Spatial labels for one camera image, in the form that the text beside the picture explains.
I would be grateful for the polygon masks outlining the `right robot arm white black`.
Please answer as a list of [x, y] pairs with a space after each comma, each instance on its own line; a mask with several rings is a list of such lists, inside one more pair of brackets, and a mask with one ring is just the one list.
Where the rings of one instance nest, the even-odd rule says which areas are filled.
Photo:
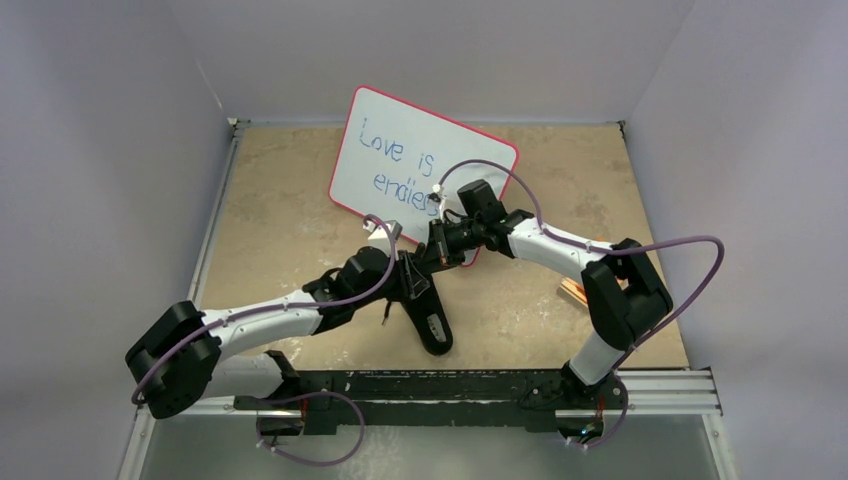
[[593, 246], [548, 227], [532, 213], [507, 211], [491, 186], [475, 180], [458, 191], [456, 220], [433, 219], [422, 251], [435, 271], [459, 265], [484, 247], [546, 267], [575, 281], [586, 296], [593, 331], [561, 370], [561, 392], [576, 407], [596, 399], [615, 365], [672, 310], [671, 296], [638, 242]]

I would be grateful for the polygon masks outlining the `black shoe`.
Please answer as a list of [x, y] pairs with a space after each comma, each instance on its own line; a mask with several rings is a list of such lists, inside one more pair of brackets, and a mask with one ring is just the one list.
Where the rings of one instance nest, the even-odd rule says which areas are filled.
[[437, 288], [435, 294], [428, 295], [423, 300], [400, 304], [429, 354], [441, 356], [451, 350], [453, 334]]

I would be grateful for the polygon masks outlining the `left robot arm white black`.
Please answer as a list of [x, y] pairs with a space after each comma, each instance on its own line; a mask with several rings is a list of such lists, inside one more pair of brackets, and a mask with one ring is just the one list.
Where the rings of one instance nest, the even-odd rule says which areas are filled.
[[131, 401], [147, 406], [157, 419], [172, 417], [211, 396], [223, 382], [219, 366], [229, 358], [276, 340], [339, 328], [381, 300], [400, 305], [425, 350], [443, 355], [453, 334], [433, 280], [440, 267], [423, 250], [391, 253], [365, 246], [342, 266], [277, 299], [223, 310], [177, 302], [125, 355], [136, 382]]

